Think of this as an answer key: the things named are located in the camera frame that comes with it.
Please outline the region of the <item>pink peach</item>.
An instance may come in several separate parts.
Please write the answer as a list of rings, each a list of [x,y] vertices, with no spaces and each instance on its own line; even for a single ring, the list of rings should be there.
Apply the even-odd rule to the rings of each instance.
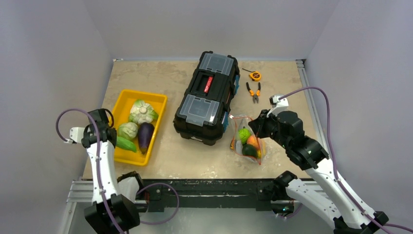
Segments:
[[[247,139],[246,144],[252,145],[257,150],[260,148],[258,139],[253,135]]]

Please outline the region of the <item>small green cabbage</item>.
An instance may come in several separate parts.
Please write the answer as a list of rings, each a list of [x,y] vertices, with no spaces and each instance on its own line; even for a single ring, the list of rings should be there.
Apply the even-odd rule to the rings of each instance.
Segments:
[[[238,130],[238,136],[241,141],[241,144],[246,144],[246,141],[251,136],[251,133],[247,128],[242,128]]]

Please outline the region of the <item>clear zip top bag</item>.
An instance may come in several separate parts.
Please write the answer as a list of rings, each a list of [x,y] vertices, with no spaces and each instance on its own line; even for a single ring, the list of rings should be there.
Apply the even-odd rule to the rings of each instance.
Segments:
[[[230,124],[234,129],[230,149],[237,155],[261,165],[266,156],[266,145],[263,140],[257,138],[249,123],[253,120],[245,115],[229,116]]]

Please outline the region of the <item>dark green avocado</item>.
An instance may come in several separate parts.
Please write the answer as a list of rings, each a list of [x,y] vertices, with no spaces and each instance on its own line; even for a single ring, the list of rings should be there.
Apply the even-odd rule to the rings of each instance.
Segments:
[[[257,149],[251,144],[245,144],[242,148],[242,154],[244,156],[251,156],[253,158],[258,158]]]

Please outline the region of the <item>purple eggplant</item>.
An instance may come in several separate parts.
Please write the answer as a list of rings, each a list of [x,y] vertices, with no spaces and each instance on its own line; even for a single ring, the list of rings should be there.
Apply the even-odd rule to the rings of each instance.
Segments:
[[[142,154],[146,154],[148,151],[154,129],[155,127],[147,122],[142,123],[138,129],[138,146]]]

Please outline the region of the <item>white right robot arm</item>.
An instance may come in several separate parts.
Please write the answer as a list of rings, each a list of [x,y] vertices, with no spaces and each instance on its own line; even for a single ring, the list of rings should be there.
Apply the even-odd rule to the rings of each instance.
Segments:
[[[373,234],[388,223],[384,212],[367,205],[334,170],[322,145],[306,136],[297,113],[282,111],[274,115],[262,110],[248,125],[258,138],[269,137],[282,146],[287,157],[326,193],[322,196],[305,188],[296,175],[286,171],[273,186],[277,197],[297,199],[327,222],[335,234]]]

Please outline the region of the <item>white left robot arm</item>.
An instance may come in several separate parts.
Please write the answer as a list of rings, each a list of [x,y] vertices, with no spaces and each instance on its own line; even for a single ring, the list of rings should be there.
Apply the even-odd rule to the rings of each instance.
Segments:
[[[137,172],[117,179],[114,150],[117,133],[113,115],[106,109],[88,112],[89,125],[83,130],[81,144],[91,161],[93,195],[84,217],[98,234],[126,234],[140,224],[139,210],[134,204],[145,194],[145,186]]]

